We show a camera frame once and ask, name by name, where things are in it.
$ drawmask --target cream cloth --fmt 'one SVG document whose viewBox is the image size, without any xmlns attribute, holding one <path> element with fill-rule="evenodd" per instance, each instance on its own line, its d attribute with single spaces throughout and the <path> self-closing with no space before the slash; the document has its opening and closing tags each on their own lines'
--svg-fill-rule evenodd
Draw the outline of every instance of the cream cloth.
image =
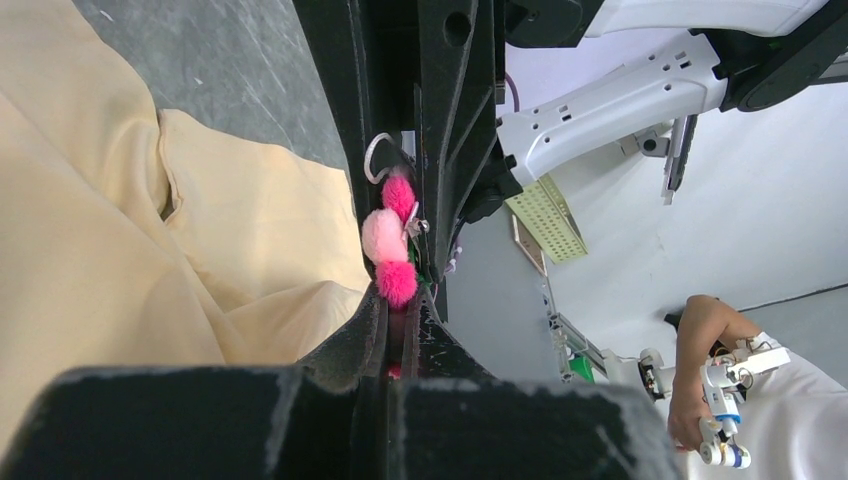
<svg viewBox="0 0 848 480">
<path fill-rule="evenodd" d="M 157 122 L 70 0 L 0 0 L 0 65 L 0 453 L 69 368 L 291 363 L 352 315 L 343 172 Z"/>
</svg>

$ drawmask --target human arm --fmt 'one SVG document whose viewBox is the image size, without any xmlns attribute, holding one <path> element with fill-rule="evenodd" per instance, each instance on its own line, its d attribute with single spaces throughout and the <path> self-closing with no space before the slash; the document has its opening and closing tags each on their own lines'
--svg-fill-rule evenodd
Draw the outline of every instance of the human arm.
<svg viewBox="0 0 848 480">
<path fill-rule="evenodd" d="M 683 448 L 699 448 L 698 421 L 710 415 L 703 400 L 700 373 L 710 348 L 718 340 L 733 350 L 737 340 L 753 338 L 761 332 L 752 321 L 716 298 L 695 295 L 687 300 L 677 331 L 677 359 L 668 416 L 669 432 Z"/>
</svg>

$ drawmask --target pink pom-pom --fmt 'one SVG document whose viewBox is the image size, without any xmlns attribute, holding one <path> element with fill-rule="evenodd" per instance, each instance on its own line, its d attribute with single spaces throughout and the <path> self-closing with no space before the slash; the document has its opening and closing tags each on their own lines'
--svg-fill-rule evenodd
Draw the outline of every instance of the pink pom-pom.
<svg viewBox="0 0 848 480">
<path fill-rule="evenodd" d="M 393 210 L 374 210 L 362 222 L 362 251 L 374 263 L 409 259 L 403 223 Z"/>
<path fill-rule="evenodd" d="M 399 363 L 393 363 L 393 364 L 389 365 L 388 374 L 389 374 L 389 378 L 391 378 L 393 380 L 399 380 L 400 379 L 400 364 Z"/>
<path fill-rule="evenodd" d="M 383 185 L 383 206 L 391 208 L 406 223 L 415 206 L 415 192 L 403 173 L 393 172 Z"/>
<path fill-rule="evenodd" d="M 389 306 L 402 308 L 418 289 L 415 266 L 409 262 L 385 262 L 377 265 L 377 289 Z"/>
</svg>

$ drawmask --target hand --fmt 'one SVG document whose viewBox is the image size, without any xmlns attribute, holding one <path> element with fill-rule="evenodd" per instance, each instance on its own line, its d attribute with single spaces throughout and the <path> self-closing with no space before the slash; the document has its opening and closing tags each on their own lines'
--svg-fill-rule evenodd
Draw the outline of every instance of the hand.
<svg viewBox="0 0 848 480">
<path fill-rule="evenodd" d="M 701 448 L 701 417 L 710 417 L 710 407 L 704 401 L 704 389 L 701 382 L 691 382 L 679 386 L 677 382 L 671 394 L 671 405 L 668 411 L 668 432 L 672 438 L 680 442 L 686 451 Z"/>
</svg>

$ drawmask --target green component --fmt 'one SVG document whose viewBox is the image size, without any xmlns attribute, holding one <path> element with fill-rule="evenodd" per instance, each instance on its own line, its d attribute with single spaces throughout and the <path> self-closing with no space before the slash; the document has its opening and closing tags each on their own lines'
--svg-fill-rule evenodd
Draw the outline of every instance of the green component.
<svg viewBox="0 0 848 480">
<path fill-rule="evenodd" d="M 415 245 L 413 245 L 412 242 L 410 241 L 407 244 L 406 248 L 407 248 L 407 251 L 409 252 L 409 263 L 411 263 L 413 265 L 418 265 L 418 254 L 415 250 Z M 432 282 L 428 282 L 427 280 L 425 280 L 424 275 L 422 275 L 420 273 L 418 274 L 418 283 L 420 285 L 426 286 L 427 288 L 430 288 L 432 286 Z"/>
<path fill-rule="evenodd" d="M 568 361 L 568 366 L 572 372 L 585 378 L 589 383 L 595 383 L 595 374 L 592 373 L 592 365 L 589 364 L 588 358 L 578 355 Z"/>
</svg>

